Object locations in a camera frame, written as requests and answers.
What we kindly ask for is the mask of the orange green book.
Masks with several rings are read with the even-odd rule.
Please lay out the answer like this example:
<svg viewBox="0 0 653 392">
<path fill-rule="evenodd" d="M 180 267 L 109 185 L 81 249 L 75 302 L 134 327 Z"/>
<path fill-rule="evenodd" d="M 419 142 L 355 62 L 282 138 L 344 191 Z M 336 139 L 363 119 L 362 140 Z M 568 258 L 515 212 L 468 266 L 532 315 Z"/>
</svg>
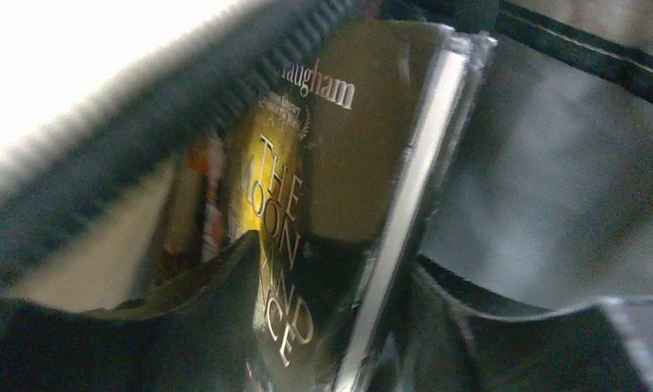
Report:
<svg viewBox="0 0 653 392">
<path fill-rule="evenodd" d="M 163 230 L 158 285 L 199 263 L 206 172 L 207 159 L 196 150 L 189 151 L 177 168 Z"/>
</svg>

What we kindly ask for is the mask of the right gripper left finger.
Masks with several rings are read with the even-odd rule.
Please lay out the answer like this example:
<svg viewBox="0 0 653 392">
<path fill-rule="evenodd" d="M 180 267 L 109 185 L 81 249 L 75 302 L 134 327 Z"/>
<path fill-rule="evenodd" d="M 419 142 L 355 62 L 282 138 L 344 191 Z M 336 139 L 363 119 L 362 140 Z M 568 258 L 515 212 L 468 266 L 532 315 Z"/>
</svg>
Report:
<svg viewBox="0 0 653 392">
<path fill-rule="evenodd" d="M 5 300 L 0 391 L 242 391 L 255 344 L 259 235 L 128 308 Z"/>
</svg>

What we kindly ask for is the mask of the black gold book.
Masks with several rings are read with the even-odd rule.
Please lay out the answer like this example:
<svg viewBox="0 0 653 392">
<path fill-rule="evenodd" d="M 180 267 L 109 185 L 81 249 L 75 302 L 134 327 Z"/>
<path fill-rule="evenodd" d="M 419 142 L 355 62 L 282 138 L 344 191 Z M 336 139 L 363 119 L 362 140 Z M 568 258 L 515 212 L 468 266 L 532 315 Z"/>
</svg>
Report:
<svg viewBox="0 0 653 392">
<path fill-rule="evenodd" d="M 497 41 L 355 20 L 288 62 L 229 146 L 228 229 L 260 259 L 250 391 L 364 391 Z"/>
</svg>

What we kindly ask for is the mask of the beige canvas backpack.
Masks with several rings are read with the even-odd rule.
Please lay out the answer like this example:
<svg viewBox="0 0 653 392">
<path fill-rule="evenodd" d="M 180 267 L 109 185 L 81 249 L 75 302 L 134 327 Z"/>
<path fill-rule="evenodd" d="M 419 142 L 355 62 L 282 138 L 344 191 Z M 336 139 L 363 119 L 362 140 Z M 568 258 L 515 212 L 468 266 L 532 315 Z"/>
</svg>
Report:
<svg viewBox="0 0 653 392">
<path fill-rule="evenodd" d="M 0 201 L 257 1 L 0 1 Z M 653 294 L 653 105 L 503 36 L 421 251 L 516 301 Z"/>
</svg>

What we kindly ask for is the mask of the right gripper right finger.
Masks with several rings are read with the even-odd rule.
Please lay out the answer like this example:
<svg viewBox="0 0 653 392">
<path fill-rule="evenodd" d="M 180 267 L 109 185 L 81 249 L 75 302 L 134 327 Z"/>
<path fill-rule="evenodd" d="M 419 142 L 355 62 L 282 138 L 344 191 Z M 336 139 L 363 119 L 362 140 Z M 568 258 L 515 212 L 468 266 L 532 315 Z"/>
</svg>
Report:
<svg viewBox="0 0 653 392">
<path fill-rule="evenodd" d="M 398 391 L 653 391 L 653 296 L 549 311 L 423 256 L 405 284 Z"/>
</svg>

